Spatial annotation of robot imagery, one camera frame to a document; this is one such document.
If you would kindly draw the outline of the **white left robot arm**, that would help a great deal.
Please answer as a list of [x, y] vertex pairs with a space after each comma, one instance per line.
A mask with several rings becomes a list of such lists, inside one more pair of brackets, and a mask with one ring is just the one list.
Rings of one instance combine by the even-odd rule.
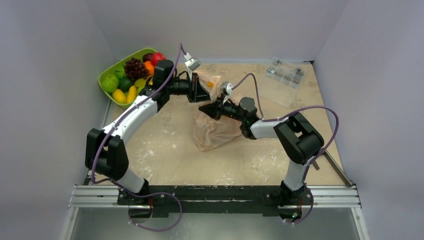
[[133, 104], [115, 121], [103, 129], [93, 128], [87, 134], [85, 166], [109, 181], [130, 191], [129, 197], [138, 205], [149, 199], [149, 183], [129, 167], [126, 143], [149, 118], [158, 113], [171, 95], [183, 95], [190, 103], [210, 100], [194, 72], [201, 64], [195, 58], [185, 62], [186, 78], [176, 75], [176, 65], [171, 60], [159, 61], [154, 75], [146, 81]]

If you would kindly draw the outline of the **translucent orange plastic bag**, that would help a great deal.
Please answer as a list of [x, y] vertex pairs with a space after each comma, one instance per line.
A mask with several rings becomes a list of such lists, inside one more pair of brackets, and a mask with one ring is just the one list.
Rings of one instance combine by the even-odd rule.
[[[224, 82], [220, 75], [212, 75], [206, 71], [197, 72], [200, 84], [209, 93], [211, 100], [202, 102], [200, 107], [210, 104], [221, 96], [221, 85]], [[241, 136], [240, 122], [226, 116], [214, 120], [201, 111], [196, 111], [193, 122], [192, 138], [202, 152], [226, 144]]]

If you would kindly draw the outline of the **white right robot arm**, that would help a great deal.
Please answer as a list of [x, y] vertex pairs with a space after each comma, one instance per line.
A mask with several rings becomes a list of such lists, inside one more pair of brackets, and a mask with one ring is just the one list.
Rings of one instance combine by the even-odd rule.
[[251, 97], [243, 97], [239, 103], [224, 102], [219, 97], [212, 103], [200, 106], [198, 110], [214, 120], [224, 116], [239, 121], [241, 134], [247, 139], [278, 139], [289, 158], [280, 196], [288, 204], [300, 198], [308, 162], [324, 146], [321, 134], [301, 113], [282, 120], [265, 121], [257, 115], [258, 109]]

